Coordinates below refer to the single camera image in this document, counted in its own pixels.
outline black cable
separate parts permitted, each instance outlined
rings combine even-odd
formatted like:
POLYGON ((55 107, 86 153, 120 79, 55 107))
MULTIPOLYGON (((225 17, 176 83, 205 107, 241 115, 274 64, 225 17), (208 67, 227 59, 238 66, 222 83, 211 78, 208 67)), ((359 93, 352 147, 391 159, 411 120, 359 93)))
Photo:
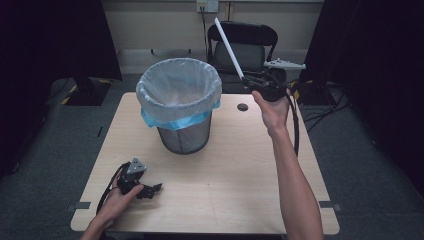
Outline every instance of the black cable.
POLYGON ((207 43, 207 40, 206 40, 205 7, 200 7, 200 13, 202 14, 202 21, 203 21, 203 36, 205 37, 206 59, 208 59, 208 43, 207 43))
POLYGON ((294 125, 294 152, 296 153, 296 156, 299 154, 299 117, 297 116, 297 108, 295 107, 296 104, 293 104, 293 101, 290 98, 290 95, 285 92, 286 98, 289 101, 290 107, 292 109, 292 115, 293 115, 293 125, 294 125))
POLYGON ((334 107, 329 107, 328 109, 323 110, 322 112, 315 112, 315 113, 309 113, 304 117, 303 122, 309 122, 313 119, 317 119, 320 118, 322 116, 326 116, 329 113, 333 112, 337 106, 340 104, 340 102, 342 101, 343 97, 346 95, 345 91, 342 92, 341 97, 339 98, 339 100, 337 100, 336 104, 334 105, 334 107), (319 116, 315 116, 315 117, 311 117, 311 118, 307 118, 308 116, 312 115, 312 114, 320 114, 319 116))
POLYGON ((343 105, 342 107, 340 107, 340 108, 337 108, 337 106, 340 104, 340 102, 342 101, 342 99, 343 99, 343 97, 344 97, 344 95, 345 95, 345 92, 343 92, 343 94, 342 94, 342 96, 339 98, 339 100, 337 101, 337 103, 336 103, 336 105, 335 105, 335 107, 334 108, 331 108, 331 109, 329 109, 329 111, 328 112, 326 112, 325 114, 323 114, 323 115, 320 115, 320 116, 315 116, 315 117, 313 117, 313 118, 310 118, 310 119, 308 119, 307 121, 310 121, 310 120, 313 120, 313 119, 317 119, 317 118, 319 118, 306 132, 310 132, 322 119, 324 119, 326 116, 328 116, 329 114, 331 114, 331 113, 334 113, 334 112, 337 112, 337 111, 339 111, 339 110, 342 110, 342 109, 344 109, 345 107, 347 107, 348 105, 349 105, 349 101, 348 102, 346 102, 345 103, 345 105, 343 105))
POLYGON ((107 195, 110 193, 110 191, 112 191, 112 189, 114 188, 110 188, 110 186, 112 186, 113 181, 116 178, 116 175, 118 175, 119 171, 121 171, 121 169, 125 166, 125 164, 122 164, 115 172, 115 174, 113 174, 113 177, 110 179, 109 184, 107 185, 105 191, 103 192, 102 197, 100 198, 99 204, 97 205, 97 210, 96 210, 96 215, 97 213, 99 213, 100 209, 103 207, 103 203, 106 200, 107 195))
POLYGON ((347 102, 343 107, 340 107, 338 109, 335 109, 334 111, 331 111, 327 114, 325 114, 324 116, 321 116, 320 119, 318 119, 308 130, 307 132, 310 132, 312 130, 312 128, 314 128, 322 119, 324 119, 327 115, 329 115, 330 113, 334 113, 336 111, 342 110, 343 108, 347 107, 349 105, 349 102, 347 102))

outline trash can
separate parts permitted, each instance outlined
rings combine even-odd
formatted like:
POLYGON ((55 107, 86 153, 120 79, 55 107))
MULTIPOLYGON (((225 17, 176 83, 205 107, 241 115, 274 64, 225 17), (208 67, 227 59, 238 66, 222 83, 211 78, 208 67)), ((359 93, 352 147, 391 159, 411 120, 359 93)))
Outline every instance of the trash can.
POLYGON ((222 91, 214 67, 191 58, 167 59, 143 74, 136 91, 143 120, 157 127, 169 151, 190 154, 206 145, 222 91))

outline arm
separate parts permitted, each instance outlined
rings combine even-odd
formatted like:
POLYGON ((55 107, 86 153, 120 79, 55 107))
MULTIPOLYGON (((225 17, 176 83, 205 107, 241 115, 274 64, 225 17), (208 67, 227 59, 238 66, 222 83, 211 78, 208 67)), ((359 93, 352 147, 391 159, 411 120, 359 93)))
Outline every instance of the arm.
POLYGON ((321 214, 314 193, 300 168, 287 130, 287 98, 265 101, 252 93, 272 139, 277 166, 280 208, 289 239, 323 239, 321 214))
POLYGON ((99 239, 103 230, 127 208, 131 200, 143 189, 143 185, 135 186, 129 193, 122 195, 117 188, 117 178, 112 183, 112 190, 99 213, 91 220, 81 240, 99 239))

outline wooden table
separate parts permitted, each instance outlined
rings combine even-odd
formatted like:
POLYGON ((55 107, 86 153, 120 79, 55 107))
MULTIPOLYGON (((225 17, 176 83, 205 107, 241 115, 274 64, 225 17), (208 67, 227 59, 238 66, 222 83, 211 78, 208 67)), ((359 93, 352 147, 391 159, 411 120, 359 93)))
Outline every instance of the wooden table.
MULTIPOLYGON (((200 151, 168 151, 156 128, 140 116, 135 93, 122 97, 109 132, 71 222, 84 231, 116 169, 138 157, 147 166, 141 182, 163 183, 153 199, 134 199, 110 227, 152 233, 283 234, 271 139, 251 95, 225 95, 212 115, 209 142, 200 151), (245 103, 249 109, 239 111, 245 103)), ((330 201, 314 151, 300 117, 299 162, 319 202, 330 201)), ((288 118, 293 139, 292 117, 288 118)), ((336 234, 334 210, 320 208, 325 234, 336 234)))

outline white rod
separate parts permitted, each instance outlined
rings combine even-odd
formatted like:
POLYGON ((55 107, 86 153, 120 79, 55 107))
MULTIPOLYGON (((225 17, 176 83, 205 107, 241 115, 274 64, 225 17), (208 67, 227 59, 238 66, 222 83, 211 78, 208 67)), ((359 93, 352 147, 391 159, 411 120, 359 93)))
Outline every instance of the white rod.
POLYGON ((227 48, 228 53, 230 54, 231 60, 233 60, 233 64, 236 67, 237 73, 240 79, 244 76, 241 71, 240 65, 237 62, 236 56, 234 56, 233 49, 231 49, 230 43, 228 42, 227 36, 225 36, 224 30, 221 27, 221 23, 218 18, 215 18, 215 24, 218 27, 219 34, 221 35, 222 40, 224 41, 225 47, 227 48))

